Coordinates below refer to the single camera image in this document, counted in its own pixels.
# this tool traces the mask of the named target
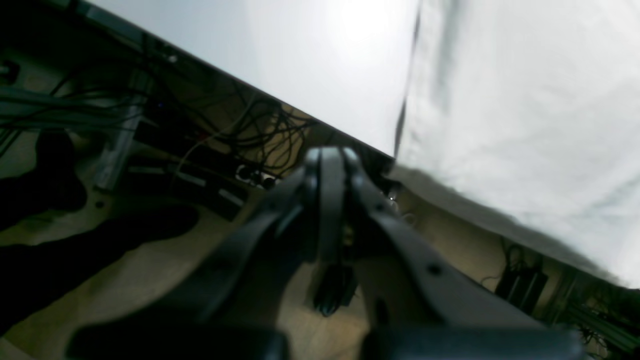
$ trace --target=black cable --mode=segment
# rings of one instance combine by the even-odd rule
[[[100,110],[111,110],[111,109],[115,109],[115,108],[124,108],[124,107],[130,107],[130,106],[141,106],[144,105],[143,103],[141,104],[133,104],[133,103],[126,103],[126,104],[117,104],[117,105],[113,105],[113,106],[106,106],[103,108],[100,108]],[[55,127],[65,127],[65,126],[72,126],[72,127],[89,127],[89,128],[94,128],[94,129],[108,129],[108,128],[112,128],[111,126],[113,124],[118,124],[121,122],[125,122],[129,119],[132,119],[134,117],[140,116],[143,114],[143,112],[135,114],[135,115],[131,115],[129,117],[126,118],[118,118],[114,121],[111,122],[103,122],[100,124],[81,124],[78,123],[76,121],[72,121],[72,120],[63,120],[63,119],[41,119],[41,118],[37,118],[37,116],[43,114],[43,113],[47,113],[50,111],[60,111],[60,110],[68,110],[64,107],[62,108],[56,108],[56,107],[51,107],[51,108],[45,108],[45,109],[41,109],[38,111],[35,111],[33,113],[30,113],[29,115],[24,115],[24,116],[6,116],[6,115],[0,115],[0,119],[1,118],[5,118],[5,119],[10,119],[11,121],[9,122],[5,122],[3,124],[0,124],[0,128],[4,128],[4,129],[35,129],[38,128],[36,126],[17,126],[16,124],[19,123],[20,121],[24,121],[24,120],[28,120],[28,119],[34,119],[37,121],[42,121],[42,122],[46,122],[46,123],[50,123],[52,126]]]
[[[304,144],[307,141],[306,136],[305,136],[304,132],[300,133],[300,135],[302,136],[302,144]],[[279,173],[278,176],[282,177],[288,171],[290,171],[290,170],[294,169],[296,166],[298,166],[298,163],[300,163],[300,156],[301,155],[302,155],[302,152],[298,151],[298,153],[296,154],[296,157],[295,157],[295,159],[293,161],[293,164],[290,167],[282,170],[281,173]]]
[[[20,134],[22,134],[22,131],[16,131],[16,130],[12,130],[12,129],[11,130],[6,130],[5,132],[9,133],[9,134],[8,134],[8,136],[6,138],[3,137],[3,139],[0,141],[0,145],[4,146],[2,151],[0,151],[0,159],[4,156],[4,154],[6,154],[6,152],[9,150],[11,145],[13,145],[13,143],[16,140],[18,140],[18,137],[20,137]]]
[[[58,93],[58,91],[64,86],[64,84],[68,83],[71,79],[75,78],[77,75],[83,73],[84,71],[92,68],[92,67],[96,67],[99,65],[112,65],[114,64],[114,60],[109,59],[109,60],[98,60],[98,61],[93,61],[90,63],[85,63],[82,64],[79,67],[76,67],[75,69],[73,69],[72,71],[70,71],[50,92],[50,95],[53,96],[56,93]],[[81,90],[78,92],[75,92],[73,94],[68,94],[68,95],[77,95],[77,94],[81,94],[83,92],[85,92],[86,90]],[[3,128],[22,128],[22,129],[28,129],[28,128],[33,128],[33,126],[27,126],[27,127],[20,127],[20,126],[16,126],[16,124],[18,124],[21,120],[27,120],[27,119],[34,119],[37,116],[47,113],[49,111],[77,111],[77,112],[83,112],[84,110],[88,111],[88,112],[94,112],[94,111],[99,111],[102,109],[106,109],[106,108],[99,108],[96,106],[92,106],[92,105],[85,105],[85,104],[78,104],[78,105],[68,105],[68,106],[49,106],[46,107],[44,109],[39,109],[34,111],[33,113],[30,113],[28,115],[23,115],[23,116],[8,116],[8,115],[0,115],[0,117],[4,117],[6,119],[10,119],[11,121],[6,122],[4,124],[1,124],[0,126]],[[64,125],[77,125],[77,122],[65,122],[62,121],[60,119],[55,119],[55,120],[49,120],[52,124],[58,126],[60,124],[64,124]]]
[[[218,126],[215,126],[215,124],[213,124],[209,118],[207,118],[199,109],[197,108],[192,108],[190,106],[188,106],[187,104],[180,102],[178,100],[178,98],[175,96],[175,94],[171,91],[171,89],[169,88],[169,86],[164,82],[164,79],[162,79],[158,74],[156,74],[156,72],[151,69],[151,66],[149,64],[150,58],[148,57],[148,52],[147,52],[147,46],[143,46],[143,59],[142,59],[142,63],[138,63],[136,61],[131,61],[131,60],[126,60],[126,59],[99,59],[99,60],[93,60],[90,63],[85,63],[82,64],[81,66],[73,69],[72,71],[69,72],[69,74],[67,74],[51,91],[52,95],[55,95],[59,92],[59,90],[69,81],[73,80],[74,78],[80,76],[82,73],[97,68],[97,67],[101,67],[101,66],[105,66],[105,65],[117,65],[117,66],[124,66],[127,67],[129,69],[138,69],[138,70],[142,70],[143,72],[147,73],[156,83],[156,85],[159,87],[161,93],[165,96],[168,97],[168,100],[165,100],[164,102],[167,102],[170,106],[175,107],[176,110],[178,110],[180,113],[182,113],[185,116],[185,119],[190,119],[191,117],[189,116],[189,114],[194,115],[197,119],[203,120],[203,122],[205,124],[207,124],[212,130],[214,131],[219,131]],[[236,94],[238,95],[238,98],[240,98],[240,100],[243,102],[243,104],[247,104],[246,99],[244,99],[244,96],[242,94],[242,90],[240,88],[240,85],[237,83],[237,81],[233,81],[232,82],[234,90],[236,91]],[[89,99],[101,99],[101,98],[110,98],[109,95],[105,95],[105,96],[101,96],[98,94],[95,95],[89,95],[93,92],[108,92],[108,93],[113,93],[114,95],[118,95],[118,94],[134,94],[134,95],[140,95],[143,96],[146,99],[160,99],[158,96],[156,95],[151,95],[148,94],[146,92],[142,92],[140,90],[137,89],[133,89],[133,88],[129,88],[129,87],[122,87],[122,86],[102,86],[102,87],[97,87],[97,88],[90,88],[90,89],[83,89],[83,90],[76,90],[74,92],[71,92],[67,95],[65,95],[65,97],[77,97],[80,95],[85,95],[85,99],[89,98]],[[210,102],[208,104],[205,104],[205,106],[211,106],[211,104],[214,104],[218,101],[219,99],[216,99],[216,101],[214,102]],[[255,118],[252,115],[251,110],[255,109],[256,105],[260,105],[260,104],[266,104],[268,107],[272,107],[277,109],[276,112],[276,121],[273,124],[273,130],[271,131],[262,131],[260,130],[258,124],[256,123],[257,120],[263,119],[264,117],[272,117],[274,115],[274,111],[273,110],[269,110],[266,113],[260,114],[258,115],[257,118]],[[216,141],[219,141],[227,146],[230,147],[230,151],[232,154],[236,154],[238,155],[240,152],[242,152],[243,149],[251,149],[251,148],[256,148],[256,147],[261,147],[262,148],[262,168],[275,168],[275,169],[280,169],[286,166],[286,164],[288,164],[292,158],[292,148],[294,146],[295,143],[298,143],[300,140],[302,140],[302,142],[304,143],[305,141],[305,135],[304,135],[304,129],[315,125],[315,121],[312,118],[308,118],[308,117],[299,117],[299,116],[295,116],[293,114],[283,114],[283,110],[282,110],[282,105],[274,100],[274,99],[270,99],[270,98],[265,98],[265,99],[259,99],[258,101],[255,101],[253,103],[251,103],[250,105],[250,109],[249,111],[246,112],[246,115],[244,116],[243,119],[240,119],[239,121],[237,121],[237,124],[234,126],[233,130],[226,132],[225,134],[221,135],[221,136],[217,136],[216,137]],[[304,121],[303,124],[301,125],[294,125],[291,124],[290,121],[294,119],[294,120],[299,120],[299,121]],[[254,126],[256,128],[256,132],[257,135],[253,135],[253,136],[243,136],[243,133],[248,130],[251,126]],[[277,135],[283,135],[282,139],[276,143],[271,145],[270,143],[273,141],[273,139],[275,138],[275,136]],[[277,149],[281,149],[282,146],[285,146],[286,144],[289,144],[289,148],[286,149],[281,155],[279,155],[276,159],[276,161],[274,162],[274,164],[272,164],[271,166],[266,166],[265,162],[266,160],[269,158],[270,155],[272,155]],[[270,148],[269,151],[266,150],[267,146],[273,146],[272,148]],[[284,163],[280,163],[280,160],[282,158],[284,158],[284,156],[287,156],[286,161]],[[291,165],[290,167],[287,167],[283,170],[282,173],[287,172],[288,170],[290,170],[292,167],[294,167],[297,162],[298,159],[300,157],[300,154],[298,152],[298,155],[296,156],[296,160],[293,163],[293,165]]]
[[[58,108],[73,108],[73,109],[77,109],[78,111],[81,110],[87,110],[87,111],[93,111],[96,109],[96,106],[93,105],[87,105],[87,104],[69,104],[69,105],[46,105],[43,104],[42,102],[38,102],[38,101],[31,101],[31,100],[27,100],[27,99],[16,99],[13,97],[0,97],[0,102],[8,102],[10,104],[29,104],[29,105],[33,105],[33,106],[41,106],[41,107],[46,107],[46,106],[53,106],[53,107],[58,107]]]
[[[260,126],[258,126],[257,121],[253,121],[253,126],[255,128],[256,133],[258,133],[259,135],[264,135],[264,133],[262,132],[262,129],[260,128]],[[262,161],[260,162],[258,170],[261,172],[264,172],[265,171],[264,164],[268,157],[268,155],[266,154],[266,144],[264,142],[262,143],[262,146],[260,146],[260,152],[262,154]]]
[[[507,247],[506,241],[502,235],[500,235],[500,247],[504,254],[504,270],[500,275],[484,277],[480,280],[480,285],[484,286],[484,282],[487,280],[499,280],[506,272],[519,272],[528,268],[527,262],[524,259],[524,248],[520,245],[511,245]],[[519,257],[513,262],[513,253],[519,252]]]
[[[64,125],[61,124],[51,124],[50,127],[43,127],[43,126],[20,126],[20,127],[11,127],[10,129],[12,130],[16,130],[16,131],[40,131],[43,129],[59,129],[60,127],[64,127]],[[118,130],[118,131],[135,131],[135,129],[129,129],[127,127],[119,127],[119,126],[109,126],[109,125],[103,125],[103,126],[91,126],[91,125],[85,125],[85,126],[76,126],[74,127],[74,130],[76,131],[87,131],[87,130]]]

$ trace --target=white cloth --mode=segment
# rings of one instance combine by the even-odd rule
[[[640,2],[424,0],[392,177],[640,287]]]

